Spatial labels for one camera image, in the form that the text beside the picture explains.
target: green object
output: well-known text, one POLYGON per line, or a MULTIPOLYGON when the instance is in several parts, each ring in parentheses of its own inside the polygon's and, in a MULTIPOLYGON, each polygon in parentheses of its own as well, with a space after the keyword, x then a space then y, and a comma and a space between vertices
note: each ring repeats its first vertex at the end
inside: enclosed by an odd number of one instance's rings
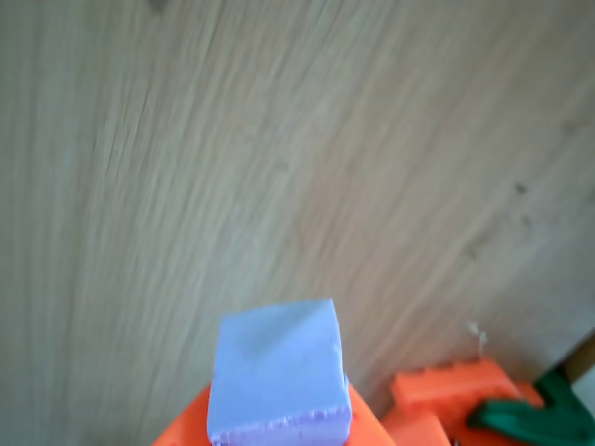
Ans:
POLYGON ((595 421, 559 372, 546 374, 535 388, 545 408, 524 401, 489 400, 471 414, 468 426, 540 446, 595 446, 595 421))

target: wooden wall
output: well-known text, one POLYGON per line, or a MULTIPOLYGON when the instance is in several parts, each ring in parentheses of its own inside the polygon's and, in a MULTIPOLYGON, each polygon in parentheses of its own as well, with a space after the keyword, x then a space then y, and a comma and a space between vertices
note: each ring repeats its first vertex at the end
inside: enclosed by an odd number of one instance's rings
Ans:
POLYGON ((397 367, 595 321, 595 3, 0 0, 0 443, 149 444, 221 313, 397 367))

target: blue square block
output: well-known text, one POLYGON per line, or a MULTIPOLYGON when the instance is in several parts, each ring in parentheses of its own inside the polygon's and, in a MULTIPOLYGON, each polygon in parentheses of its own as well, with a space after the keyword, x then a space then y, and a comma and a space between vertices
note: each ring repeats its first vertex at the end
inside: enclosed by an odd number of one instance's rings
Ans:
POLYGON ((213 444, 338 446, 350 423, 332 300, 222 319, 207 420, 213 444))

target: orange foam piece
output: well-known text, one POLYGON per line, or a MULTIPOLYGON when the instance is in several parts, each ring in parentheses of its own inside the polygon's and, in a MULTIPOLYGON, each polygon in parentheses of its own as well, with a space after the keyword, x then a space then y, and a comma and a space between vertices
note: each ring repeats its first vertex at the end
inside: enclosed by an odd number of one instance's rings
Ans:
POLYGON ((403 413, 434 413, 450 435, 470 412, 488 399, 522 399, 509 377, 489 359, 396 374, 390 385, 403 413))
POLYGON ((450 446, 433 413, 405 414, 393 408, 382 419, 382 426, 398 446, 450 446))
POLYGON ((517 388, 522 394, 522 397, 527 400, 533 407, 545 407, 543 398, 539 395, 536 388, 531 383, 516 383, 517 388))
MULTIPOLYGON (((210 393, 211 386, 208 386, 152 446, 211 446, 206 435, 210 393)), ((345 446, 395 446, 387 431, 353 386, 350 386, 350 397, 353 421, 345 446)))
POLYGON ((211 386, 207 386, 152 446, 211 446, 206 435, 210 395, 211 386))
POLYGON ((395 446, 388 432, 351 385, 350 397, 353 420, 350 437, 345 446, 395 446))
POLYGON ((460 446, 527 446, 527 443, 508 439, 489 430, 469 429, 466 426, 456 429, 452 438, 456 439, 460 446))

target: orange toy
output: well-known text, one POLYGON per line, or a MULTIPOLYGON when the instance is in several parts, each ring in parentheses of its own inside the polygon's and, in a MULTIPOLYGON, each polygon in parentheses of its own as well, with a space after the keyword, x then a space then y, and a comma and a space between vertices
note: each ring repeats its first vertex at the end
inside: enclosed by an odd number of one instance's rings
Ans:
POLYGON ((390 389, 401 412, 435 413, 447 433, 464 425, 484 400, 522 398, 504 371, 488 359, 396 374, 390 389))
POLYGON ((152 446, 211 446, 206 435, 206 415, 211 386, 169 425, 152 446))
POLYGON ((531 383, 516 383, 517 388, 522 394, 522 397, 527 400, 533 407, 545 407, 543 398, 539 395, 536 388, 531 383))
POLYGON ((398 446, 450 446, 433 413, 407 415, 394 408, 382 419, 382 426, 398 446))
POLYGON ((353 420, 350 438, 345 446, 395 446, 390 435, 353 386, 350 386, 350 397, 353 420))
MULTIPOLYGON (((169 425, 153 446, 210 446, 206 435, 206 417, 211 386, 208 386, 169 425)), ((353 386, 350 386, 351 422, 350 438, 345 446, 395 446, 389 434, 378 422, 370 408, 353 386)))

